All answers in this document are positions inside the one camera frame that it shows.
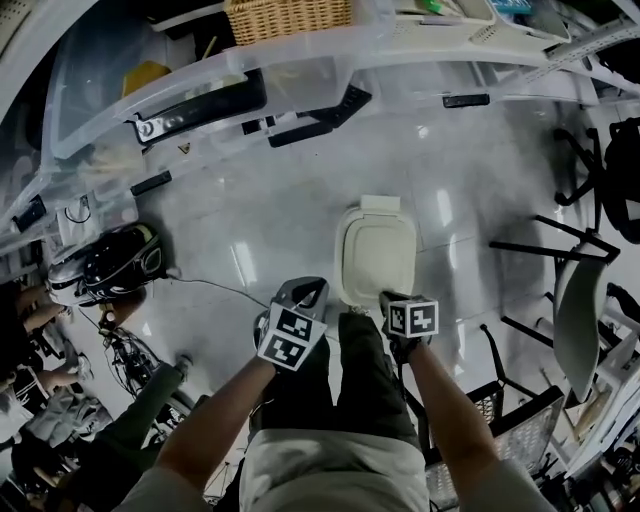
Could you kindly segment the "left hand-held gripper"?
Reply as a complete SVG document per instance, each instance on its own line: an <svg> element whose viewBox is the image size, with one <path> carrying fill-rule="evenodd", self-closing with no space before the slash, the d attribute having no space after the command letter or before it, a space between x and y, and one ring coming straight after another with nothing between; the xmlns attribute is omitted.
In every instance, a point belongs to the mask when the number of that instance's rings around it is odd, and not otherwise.
<svg viewBox="0 0 640 512"><path fill-rule="evenodd" d="M277 292L277 302L256 318L257 356L279 370L296 372L325 335L324 322L330 285L322 277L312 282L309 307L302 302L308 295L308 279L285 281Z"/></svg>

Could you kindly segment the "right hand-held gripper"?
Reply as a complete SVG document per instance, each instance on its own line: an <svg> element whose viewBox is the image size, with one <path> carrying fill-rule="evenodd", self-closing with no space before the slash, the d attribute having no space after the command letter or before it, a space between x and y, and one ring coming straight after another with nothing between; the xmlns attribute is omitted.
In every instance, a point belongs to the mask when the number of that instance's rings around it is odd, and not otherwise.
<svg viewBox="0 0 640 512"><path fill-rule="evenodd" d="M383 291L379 304L383 315L382 331L395 359L407 359L422 341L439 332L439 303L436 300Z"/></svg>

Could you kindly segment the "person's right forearm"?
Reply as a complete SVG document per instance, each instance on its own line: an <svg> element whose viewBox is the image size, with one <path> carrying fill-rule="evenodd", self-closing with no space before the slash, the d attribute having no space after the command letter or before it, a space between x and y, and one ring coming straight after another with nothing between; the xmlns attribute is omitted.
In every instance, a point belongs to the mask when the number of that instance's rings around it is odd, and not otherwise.
<svg viewBox="0 0 640 512"><path fill-rule="evenodd" d="M418 344L408 363L451 475L463 480L496 463L499 457L487 422L430 348Z"/></svg>

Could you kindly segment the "person's left forearm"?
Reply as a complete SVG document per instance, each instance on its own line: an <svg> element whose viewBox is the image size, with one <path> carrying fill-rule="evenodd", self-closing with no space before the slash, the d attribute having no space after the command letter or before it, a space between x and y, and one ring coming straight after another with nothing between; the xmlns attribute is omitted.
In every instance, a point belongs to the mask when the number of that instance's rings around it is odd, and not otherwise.
<svg viewBox="0 0 640 512"><path fill-rule="evenodd" d="M204 490L275 374L270 362L253 357L173 431L156 465Z"/></svg>

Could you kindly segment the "person's dark trousers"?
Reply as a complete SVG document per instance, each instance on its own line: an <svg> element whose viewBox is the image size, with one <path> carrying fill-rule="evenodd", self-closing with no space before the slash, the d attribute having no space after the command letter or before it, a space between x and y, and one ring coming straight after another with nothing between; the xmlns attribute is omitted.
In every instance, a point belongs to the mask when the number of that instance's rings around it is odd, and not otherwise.
<svg viewBox="0 0 640 512"><path fill-rule="evenodd" d="M249 436L265 429L328 430L391 438L419 448L373 319L353 310L340 313L338 340L338 400L331 397L330 350L322 338L298 371L278 370L250 419Z"/></svg>

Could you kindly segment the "metal mesh cart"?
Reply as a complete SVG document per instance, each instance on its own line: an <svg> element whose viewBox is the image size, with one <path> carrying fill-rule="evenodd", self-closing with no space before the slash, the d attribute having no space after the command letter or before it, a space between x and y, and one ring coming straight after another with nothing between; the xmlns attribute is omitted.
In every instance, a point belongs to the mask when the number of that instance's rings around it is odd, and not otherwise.
<svg viewBox="0 0 640 512"><path fill-rule="evenodd" d="M494 436L503 459L518 462L537 479L553 463L546 454L564 404L564 394L557 386L534 393L508 378L497 344L486 325L486 335L496 371L496 379L467 394ZM426 484L430 496L430 512L456 512L459 500L449 469L435 447L428 418L415 398L407 399L417 418L417 432L426 461Z"/></svg>

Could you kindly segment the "grey-green chair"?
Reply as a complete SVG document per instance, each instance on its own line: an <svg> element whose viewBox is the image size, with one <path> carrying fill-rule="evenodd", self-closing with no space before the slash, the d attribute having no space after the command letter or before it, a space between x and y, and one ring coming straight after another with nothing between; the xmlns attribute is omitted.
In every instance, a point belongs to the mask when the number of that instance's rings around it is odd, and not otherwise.
<svg viewBox="0 0 640 512"><path fill-rule="evenodd" d="M570 250L560 250L491 241L489 247L554 260L554 291L547 296L553 307L553 335L548 337L508 316L503 316L501 322L553 350L577 402L582 404L589 396L600 361L598 285L620 249L604 241L594 228L582 231L541 215L533 219L574 236L578 244Z"/></svg>

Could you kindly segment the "clear storage bin black latch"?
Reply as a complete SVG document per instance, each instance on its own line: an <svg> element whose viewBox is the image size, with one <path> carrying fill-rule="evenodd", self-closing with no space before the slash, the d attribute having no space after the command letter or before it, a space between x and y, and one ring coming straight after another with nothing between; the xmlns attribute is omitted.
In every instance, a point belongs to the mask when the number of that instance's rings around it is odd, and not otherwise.
<svg viewBox="0 0 640 512"><path fill-rule="evenodd" d="M47 95L42 168L88 168L104 146L149 147L203 125L253 113L267 104L261 68L230 52L205 56L204 41L224 36L221 14L208 27L164 31L130 1L103 0L65 35Z"/></svg>
<svg viewBox="0 0 640 512"><path fill-rule="evenodd" d="M593 81L555 71L518 84L508 77L524 66L488 62L406 64L391 74L389 97L403 106L438 104L446 109L487 106L499 101L548 100L594 106L599 103Z"/></svg>
<svg viewBox="0 0 640 512"><path fill-rule="evenodd" d="M338 106L309 112L289 112L267 116L241 125L239 140L246 146L266 141L271 148L279 148L328 135L359 117L373 114L371 105L355 108Z"/></svg>
<svg viewBox="0 0 640 512"><path fill-rule="evenodd" d="M190 171L204 169L239 152L241 147L214 137L161 144L145 154L125 152L110 170L75 173L38 172L10 203L0 201L0 234L10 227L24 233L45 214L93 192L106 201L130 191L134 198Z"/></svg>

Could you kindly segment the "person's light shirt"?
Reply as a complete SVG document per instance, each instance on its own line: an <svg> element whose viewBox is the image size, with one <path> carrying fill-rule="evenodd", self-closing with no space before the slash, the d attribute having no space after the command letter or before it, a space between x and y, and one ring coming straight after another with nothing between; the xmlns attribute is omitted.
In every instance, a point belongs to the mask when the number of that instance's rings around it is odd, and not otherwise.
<svg viewBox="0 0 640 512"><path fill-rule="evenodd" d="M255 435L229 496L238 512L431 512L424 458L387 437L267 429ZM481 473L460 512L556 512L512 460Z"/></svg>

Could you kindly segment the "black patterned helmet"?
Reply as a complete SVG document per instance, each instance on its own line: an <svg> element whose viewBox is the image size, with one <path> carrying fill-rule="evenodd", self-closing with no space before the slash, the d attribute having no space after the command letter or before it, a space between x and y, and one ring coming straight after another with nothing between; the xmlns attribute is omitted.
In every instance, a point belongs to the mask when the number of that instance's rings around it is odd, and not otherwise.
<svg viewBox="0 0 640 512"><path fill-rule="evenodd" d="M136 292L167 277L159 233L145 223L108 232L88 252L83 267L86 294L97 303Z"/></svg>

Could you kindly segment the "brown round bag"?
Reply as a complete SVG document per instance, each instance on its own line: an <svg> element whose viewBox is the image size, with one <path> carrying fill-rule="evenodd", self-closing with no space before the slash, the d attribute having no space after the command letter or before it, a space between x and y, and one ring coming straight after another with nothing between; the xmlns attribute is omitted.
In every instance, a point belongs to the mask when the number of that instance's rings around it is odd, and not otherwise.
<svg viewBox="0 0 640 512"><path fill-rule="evenodd" d="M100 329L113 330L119 327L127 318L126 303L114 301L99 305L101 317L98 322Z"/></svg>

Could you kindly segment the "white plastic cabinet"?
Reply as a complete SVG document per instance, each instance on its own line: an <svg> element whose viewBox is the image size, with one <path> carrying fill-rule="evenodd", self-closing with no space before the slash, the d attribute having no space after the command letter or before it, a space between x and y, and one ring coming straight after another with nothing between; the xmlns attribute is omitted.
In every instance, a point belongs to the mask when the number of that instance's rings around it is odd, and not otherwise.
<svg viewBox="0 0 640 512"><path fill-rule="evenodd" d="M640 323L625 315L611 300L603 313L604 319L621 326L626 336L596 369L597 383L609 395L592 428L566 463L569 477L576 476L622 442L640 421Z"/></svg>

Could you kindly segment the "clear storage bin wicker basket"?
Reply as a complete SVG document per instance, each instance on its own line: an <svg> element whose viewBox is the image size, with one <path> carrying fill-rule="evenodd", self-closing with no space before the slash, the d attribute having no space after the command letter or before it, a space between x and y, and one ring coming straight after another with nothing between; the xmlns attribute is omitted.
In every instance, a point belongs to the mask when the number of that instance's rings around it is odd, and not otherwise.
<svg viewBox="0 0 640 512"><path fill-rule="evenodd" d="M359 58L386 44L395 28L392 0L352 0L351 5L350 26L278 37L230 50L230 61L242 71L261 70L266 104L221 124L233 126L340 103Z"/></svg>

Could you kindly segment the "black office chair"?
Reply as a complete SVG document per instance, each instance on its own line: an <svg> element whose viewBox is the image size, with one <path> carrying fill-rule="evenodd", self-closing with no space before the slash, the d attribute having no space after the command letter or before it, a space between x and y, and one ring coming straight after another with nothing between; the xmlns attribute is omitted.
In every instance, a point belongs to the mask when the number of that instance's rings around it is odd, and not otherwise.
<svg viewBox="0 0 640 512"><path fill-rule="evenodd" d="M640 117L628 118L609 126L611 141L601 150L598 131L586 130L593 148L587 150L567 130L553 131L556 141L565 141L588 171L584 183L573 194L558 192L554 200L570 206L592 191L595 225L605 213L612 227L629 243L640 245Z"/></svg>

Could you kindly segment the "white striped helmet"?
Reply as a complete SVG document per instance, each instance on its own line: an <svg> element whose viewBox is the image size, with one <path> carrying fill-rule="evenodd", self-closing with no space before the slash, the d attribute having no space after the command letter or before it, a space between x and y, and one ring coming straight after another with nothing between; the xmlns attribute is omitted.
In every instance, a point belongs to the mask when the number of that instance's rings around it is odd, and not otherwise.
<svg viewBox="0 0 640 512"><path fill-rule="evenodd" d="M95 255L93 248L85 247L49 267L47 286L53 302L69 307L90 307L101 302L89 269Z"/></svg>

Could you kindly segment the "white metal shelving unit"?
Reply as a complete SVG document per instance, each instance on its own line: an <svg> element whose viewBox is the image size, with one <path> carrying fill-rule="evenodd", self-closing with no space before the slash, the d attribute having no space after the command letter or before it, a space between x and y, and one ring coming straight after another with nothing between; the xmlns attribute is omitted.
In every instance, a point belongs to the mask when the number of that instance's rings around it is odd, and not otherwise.
<svg viewBox="0 0 640 512"><path fill-rule="evenodd" d="M65 35L101 1L36 0L29 5L25 20L0 55L0 201L12 202L38 172L52 173L42 168L42 141L53 67ZM134 12L148 19L147 2L116 0L118 3L125 1L132 2ZM390 40L373 53L359 58L344 96L352 85L372 93L371 106L375 112L366 116L373 116L383 124L385 140L396 135L390 121L393 111L421 107L403 106L389 97L387 86L391 84L391 74L406 64L488 62L524 66L524 71L513 72L508 77L510 82L518 84L533 82L555 71L568 71L590 78L595 87L603 84L608 89L619 90L624 98L640 100L640 50L624 57L624 62L637 72L637 77L630 79L620 68L607 64L599 50L587 48L587 19L584 15L558 0L549 1L565 24L571 41L542 52L476 45L470 38L483 28L475 31L471 28L422 25L413 21L398 22L395 13L395 28ZM189 16L181 15L159 25L151 25L156 31L164 31L186 23L194 24ZM618 50L626 42L640 43L640 8L634 19L621 16L597 27L592 36L602 50ZM257 167L274 166L276 154L268 148L266 141L246 146L239 140L243 123L223 126L222 121L203 125L149 147L104 146L89 159L88 168L83 170L89 173L95 169L110 170L116 166L115 157L125 152L141 155L161 144L180 145L184 141L210 136L241 147L239 152L219 162L251 156ZM311 142L290 145L304 154L310 154L314 149ZM210 169L217 163L204 169Z"/></svg>

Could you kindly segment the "white basket with small items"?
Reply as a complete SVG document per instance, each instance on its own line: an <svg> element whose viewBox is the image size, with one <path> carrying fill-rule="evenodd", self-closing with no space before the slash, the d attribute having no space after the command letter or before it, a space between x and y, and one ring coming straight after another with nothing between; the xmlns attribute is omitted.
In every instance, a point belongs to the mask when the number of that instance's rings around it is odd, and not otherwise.
<svg viewBox="0 0 640 512"><path fill-rule="evenodd" d="M496 15L487 0L392 0L396 20L422 25L471 28L492 26Z"/></svg>

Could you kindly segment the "white basket with blue packet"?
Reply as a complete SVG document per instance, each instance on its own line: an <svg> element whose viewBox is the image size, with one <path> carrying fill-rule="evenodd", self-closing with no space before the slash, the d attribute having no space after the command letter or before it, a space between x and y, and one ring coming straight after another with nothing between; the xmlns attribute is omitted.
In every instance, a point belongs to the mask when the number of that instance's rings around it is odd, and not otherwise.
<svg viewBox="0 0 640 512"><path fill-rule="evenodd" d="M491 25L470 38L476 45L522 52L542 52L571 41L549 0L487 0L495 15Z"/></svg>

